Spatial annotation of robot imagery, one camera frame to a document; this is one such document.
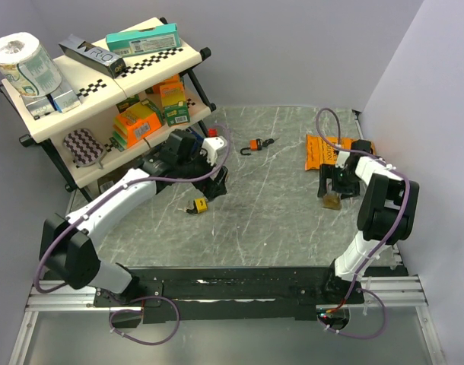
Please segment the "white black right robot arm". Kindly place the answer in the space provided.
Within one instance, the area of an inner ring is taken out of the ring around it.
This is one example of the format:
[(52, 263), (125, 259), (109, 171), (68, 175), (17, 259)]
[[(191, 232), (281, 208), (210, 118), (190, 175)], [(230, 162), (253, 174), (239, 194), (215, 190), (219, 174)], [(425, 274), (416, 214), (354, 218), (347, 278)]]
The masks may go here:
[(412, 232), (419, 185), (375, 156), (369, 141), (354, 141), (349, 151), (337, 153), (335, 164), (320, 166), (317, 196), (325, 198), (334, 192), (339, 198), (357, 197), (361, 183), (366, 191), (358, 212), (358, 231), (329, 266), (320, 286), (322, 297), (330, 303), (345, 303), (374, 259)]

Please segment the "brass padlock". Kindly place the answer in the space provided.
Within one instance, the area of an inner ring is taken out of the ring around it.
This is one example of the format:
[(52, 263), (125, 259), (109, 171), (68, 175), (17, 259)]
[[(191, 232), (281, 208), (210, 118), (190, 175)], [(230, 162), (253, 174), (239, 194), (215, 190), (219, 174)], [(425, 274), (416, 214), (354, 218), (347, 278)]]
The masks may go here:
[(341, 195), (335, 191), (327, 192), (323, 196), (323, 207), (326, 209), (339, 211), (342, 209)]

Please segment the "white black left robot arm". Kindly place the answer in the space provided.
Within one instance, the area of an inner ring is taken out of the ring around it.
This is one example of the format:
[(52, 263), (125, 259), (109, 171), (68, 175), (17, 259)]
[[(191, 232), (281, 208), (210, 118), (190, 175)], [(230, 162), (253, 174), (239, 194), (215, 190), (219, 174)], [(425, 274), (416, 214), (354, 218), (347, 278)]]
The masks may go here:
[(86, 206), (46, 219), (34, 287), (46, 292), (40, 278), (48, 268), (73, 289), (100, 288), (123, 306), (133, 304), (142, 292), (139, 278), (123, 265), (101, 259), (97, 244), (128, 213), (175, 183), (193, 184), (209, 201), (226, 194), (228, 170), (218, 156), (229, 154), (230, 132), (224, 125), (220, 128), (218, 136), (202, 140), (185, 130), (172, 131), (159, 148), (151, 149)]

